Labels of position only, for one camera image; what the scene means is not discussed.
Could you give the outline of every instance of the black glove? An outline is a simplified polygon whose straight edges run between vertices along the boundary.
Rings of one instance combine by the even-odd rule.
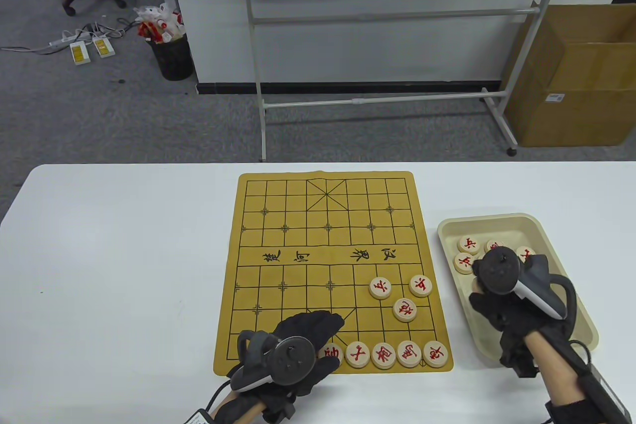
[[[475,311],[484,315],[497,331],[511,339],[522,341],[533,331],[556,322],[529,300],[522,300],[515,293],[495,295],[472,293],[468,300]]]
[[[502,354],[499,362],[514,369],[520,378],[537,376],[539,370],[534,366],[534,358],[523,338],[557,321],[548,317],[529,300],[522,300],[514,293],[472,293],[468,300],[473,309],[484,315],[495,330],[502,332],[499,342]]]
[[[273,334],[280,339],[290,336],[304,336],[318,351],[327,344],[332,336],[336,335],[344,324],[345,321],[340,315],[329,311],[314,311],[313,313],[300,313],[283,320],[278,324]],[[228,377],[231,378],[241,366],[242,364],[236,365],[230,370]],[[236,399],[222,406],[214,417],[214,421],[219,424],[230,424],[261,401],[267,406],[267,409],[263,411],[265,421],[270,424],[278,424],[285,417],[290,418],[293,414],[292,404],[295,402],[296,396],[309,394],[317,383],[336,371],[339,366],[340,361],[334,356],[320,358],[300,383],[293,386],[268,383],[243,392]]]

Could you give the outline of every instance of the white wall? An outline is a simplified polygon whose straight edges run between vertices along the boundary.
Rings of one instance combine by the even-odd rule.
[[[257,16],[525,7],[532,0],[256,0]],[[554,0],[610,3],[612,0]],[[245,0],[179,0],[201,83],[251,83]],[[520,19],[259,26],[264,82],[500,79]]]

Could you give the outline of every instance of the trash can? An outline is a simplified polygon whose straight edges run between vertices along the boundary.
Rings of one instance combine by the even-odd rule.
[[[168,81],[181,81],[189,78],[195,70],[190,56],[188,36],[169,43],[147,42],[153,49],[161,75]]]

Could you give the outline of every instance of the whiteboard stand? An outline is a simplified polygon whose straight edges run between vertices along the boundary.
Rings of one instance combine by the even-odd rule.
[[[550,0],[541,0],[538,6],[532,8],[500,9],[500,10],[456,10],[441,12],[421,13],[363,13],[360,15],[337,15],[321,17],[254,17],[252,0],[245,0],[247,4],[247,19],[249,22],[249,37],[252,46],[252,58],[254,61],[254,80],[256,81],[256,96],[258,114],[261,122],[261,162],[267,161],[266,147],[266,117],[269,109],[295,108],[301,106],[335,106],[339,104],[378,104],[378,103],[404,103],[411,101],[438,101],[440,99],[483,99],[497,126],[508,144],[507,154],[516,156],[518,143],[504,117],[504,111],[515,89],[521,74],[525,60],[528,57],[532,43],[537,36],[539,26],[546,15]],[[419,96],[390,96],[390,97],[355,97],[353,99],[336,99],[332,101],[303,101],[299,103],[266,103],[263,99],[261,88],[261,71],[259,65],[258,48],[256,44],[256,26],[273,24],[298,24],[298,23],[337,23],[337,22],[369,22],[369,21],[406,21],[414,19],[456,18],[456,17],[488,17],[488,16],[518,16],[534,15],[528,34],[525,37],[519,56],[511,71],[506,88],[500,91],[488,91],[482,88],[481,92],[468,92],[457,94],[426,94]]]

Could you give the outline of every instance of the chinese chess board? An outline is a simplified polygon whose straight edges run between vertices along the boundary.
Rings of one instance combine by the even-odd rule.
[[[416,297],[408,283],[424,274],[432,293]],[[393,284],[379,301],[369,284],[382,276]],[[417,306],[416,318],[393,315],[397,299]],[[410,172],[312,172],[244,174],[238,181],[230,251],[223,287],[214,372],[225,375],[238,362],[243,330],[272,332],[288,317],[329,310],[345,320],[333,338],[343,351],[361,341],[369,349],[404,340],[443,343],[443,367],[397,363],[381,370],[355,369],[343,360],[337,372],[438,372],[453,367],[452,352],[431,253]]]

